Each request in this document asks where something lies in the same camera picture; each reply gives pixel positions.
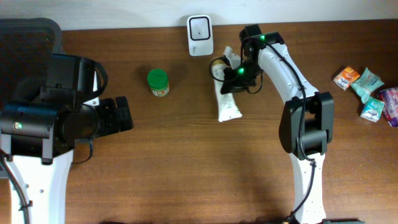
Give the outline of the white tube with tan cap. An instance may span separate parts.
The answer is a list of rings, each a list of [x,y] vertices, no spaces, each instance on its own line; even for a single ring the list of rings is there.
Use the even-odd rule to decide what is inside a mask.
[[[224,80],[225,68],[229,68],[229,66],[227,66],[227,64],[220,58],[214,59],[210,65],[210,74],[215,78],[213,83],[218,106],[218,121],[221,123],[232,119],[241,118],[243,116],[236,105],[233,94],[221,93],[221,88],[223,86],[223,82],[221,81]]]

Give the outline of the green lidded jar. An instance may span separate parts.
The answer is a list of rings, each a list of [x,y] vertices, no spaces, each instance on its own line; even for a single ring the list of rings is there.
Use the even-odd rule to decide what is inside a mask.
[[[169,78],[162,69],[153,69],[147,75],[150,90],[155,96],[165,96],[170,91]]]

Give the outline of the teal tissue packet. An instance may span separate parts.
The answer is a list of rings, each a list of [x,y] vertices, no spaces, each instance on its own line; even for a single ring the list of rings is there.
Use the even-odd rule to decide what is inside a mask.
[[[364,108],[360,114],[360,117],[376,123],[379,121],[382,111],[384,108],[384,102],[373,97],[369,97],[368,101],[365,102]]]

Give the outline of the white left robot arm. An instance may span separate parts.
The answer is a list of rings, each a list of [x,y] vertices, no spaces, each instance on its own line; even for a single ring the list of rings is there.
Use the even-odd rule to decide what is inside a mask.
[[[64,223],[68,174],[78,143],[133,127],[127,99],[102,98],[102,64],[53,54],[38,95],[1,112],[1,167],[11,184],[13,223]]]

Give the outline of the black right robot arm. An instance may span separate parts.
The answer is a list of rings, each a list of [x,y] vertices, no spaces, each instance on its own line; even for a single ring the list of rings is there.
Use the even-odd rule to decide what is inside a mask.
[[[294,173],[295,203],[283,223],[326,223],[322,169],[333,138],[333,97],[302,75],[278,32],[263,33],[253,24],[239,33],[239,39],[239,54],[227,47],[211,62],[211,76],[221,85],[218,98],[249,91],[257,77],[270,78],[284,104],[279,139]]]

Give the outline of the purple tissue pack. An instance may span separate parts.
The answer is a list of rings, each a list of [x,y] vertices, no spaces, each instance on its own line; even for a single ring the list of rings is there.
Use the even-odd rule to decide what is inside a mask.
[[[397,127],[397,87],[381,90],[377,97],[384,102],[383,113],[386,121],[393,128]]]

